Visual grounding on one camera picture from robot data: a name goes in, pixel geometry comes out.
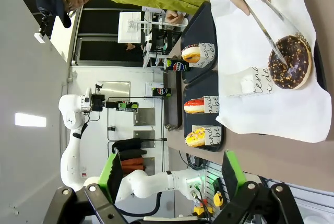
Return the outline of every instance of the white paper sheet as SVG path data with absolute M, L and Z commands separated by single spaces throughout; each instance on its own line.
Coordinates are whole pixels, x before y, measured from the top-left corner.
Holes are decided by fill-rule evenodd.
M 218 42 L 219 102 L 217 121 L 239 133 L 262 133 L 319 142 L 331 124 L 331 97 L 316 81 L 314 66 L 307 83 L 298 90 L 277 89 L 273 94 L 251 97 L 224 96 L 226 75 L 249 67 L 266 68 L 271 46 L 252 16 L 246 16 L 229 0 L 210 0 Z M 314 49 L 316 33 L 304 0 L 271 0 Z M 276 15 L 260 0 L 247 3 L 274 38 L 286 36 Z

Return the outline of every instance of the jacket sleeve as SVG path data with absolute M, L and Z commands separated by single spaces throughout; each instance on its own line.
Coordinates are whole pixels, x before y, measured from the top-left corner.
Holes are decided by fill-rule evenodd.
M 194 14 L 198 6 L 179 0 L 112 0 L 116 3 L 133 4 L 137 6 L 149 6 L 167 10 L 177 10 L 188 14 Z

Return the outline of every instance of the black can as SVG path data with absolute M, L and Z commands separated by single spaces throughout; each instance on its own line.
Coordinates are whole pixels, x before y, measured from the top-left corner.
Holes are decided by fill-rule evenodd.
M 189 63 L 184 60 L 165 58 L 163 61 L 163 69 L 176 72 L 186 72 L 190 70 Z
M 153 87 L 152 96 L 169 97 L 172 95 L 172 89 L 169 87 Z

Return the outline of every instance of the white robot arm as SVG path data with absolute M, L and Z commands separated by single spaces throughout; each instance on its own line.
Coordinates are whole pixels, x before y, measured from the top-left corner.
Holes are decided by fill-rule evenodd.
M 59 109 L 62 113 L 65 126 L 71 130 L 69 143 L 61 158 L 61 178 L 66 186 L 74 191 L 83 186 L 98 183 L 99 177 L 83 179 L 80 174 L 80 140 L 87 127 L 85 113 L 92 108 L 91 89 L 86 94 L 64 95 L 59 101 Z M 202 174 L 195 170 L 183 170 L 174 172 L 162 172 L 148 176 L 144 171 L 136 170 L 122 179 L 118 190 L 116 202 L 121 201 L 132 193 L 139 198 L 146 198 L 162 191 L 179 190 L 187 199 L 194 200 L 195 186 L 204 188 Z

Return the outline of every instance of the donut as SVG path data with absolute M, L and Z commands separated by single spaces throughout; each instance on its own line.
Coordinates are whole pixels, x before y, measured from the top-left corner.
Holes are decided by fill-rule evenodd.
M 204 98 L 189 100 L 183 108 L 186 113 L 204 113 Z
M 190 147 L 199 147 L 205 145 L 205 129 L 198 128 L 189 133 L 186 137 L 186 144 Z
M 276 43 L 288 66 L 272 50 L 268 67 L 273 82 L 282 89 L 298 89 L 305 84 L 312 67 L 312 53 L 305 38 L 286 36 Z
M 197 63 L 200 60 L 199 45 L 189 45 L 181 52 L 181 57 L 188 63 Z

